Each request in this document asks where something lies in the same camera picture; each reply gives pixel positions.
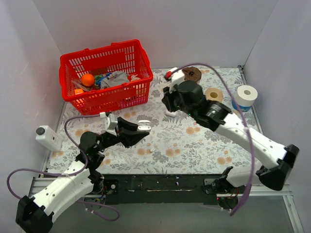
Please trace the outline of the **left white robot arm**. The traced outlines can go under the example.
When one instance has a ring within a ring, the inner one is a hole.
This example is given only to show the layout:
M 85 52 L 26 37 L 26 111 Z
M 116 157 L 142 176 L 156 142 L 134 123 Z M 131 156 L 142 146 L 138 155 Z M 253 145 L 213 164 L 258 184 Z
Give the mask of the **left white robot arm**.
M 103 134 L 83 133 L 78 145 L 80 153 L 70 166 L 43 190 L 19 200 L 16 223 L 26 233 L 48 233 L 56 219 L 76 201 L 103 191 L 104 177 L 97 169 L 104 150 L 118 143 L 129 148 L 148 136 L 151 128 L 148 120 L 131 123 L 106 114 Z

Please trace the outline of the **white clip earbud red light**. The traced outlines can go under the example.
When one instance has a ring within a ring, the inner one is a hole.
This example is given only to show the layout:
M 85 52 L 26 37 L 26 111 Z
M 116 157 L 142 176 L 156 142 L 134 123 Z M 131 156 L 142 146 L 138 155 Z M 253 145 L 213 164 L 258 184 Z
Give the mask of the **white clip earbud red light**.
M 176 117 L 176 112 L 170 112 L 166 110 L 165 115 L 170 116 L 170 117 Z

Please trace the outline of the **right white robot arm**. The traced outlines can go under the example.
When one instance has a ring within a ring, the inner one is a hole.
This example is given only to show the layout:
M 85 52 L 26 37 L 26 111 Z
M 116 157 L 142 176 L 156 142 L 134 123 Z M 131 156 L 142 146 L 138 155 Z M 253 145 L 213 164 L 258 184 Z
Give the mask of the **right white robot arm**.
M 210 193 L 231 193 L 236 188 L 260 182 L 266 187 L 282 190 L 299 153 L 293 144 L 284 146 L 244 126 L 230 108 L 216 100 L 206 99 L 200 85 L 184 81 L 163 89 L 162 102 L 170 112 L 188 114 L 200 126 L 222 135 L 251 153 L 259 166 L 226 168 L 220 178 L 206 184 Z

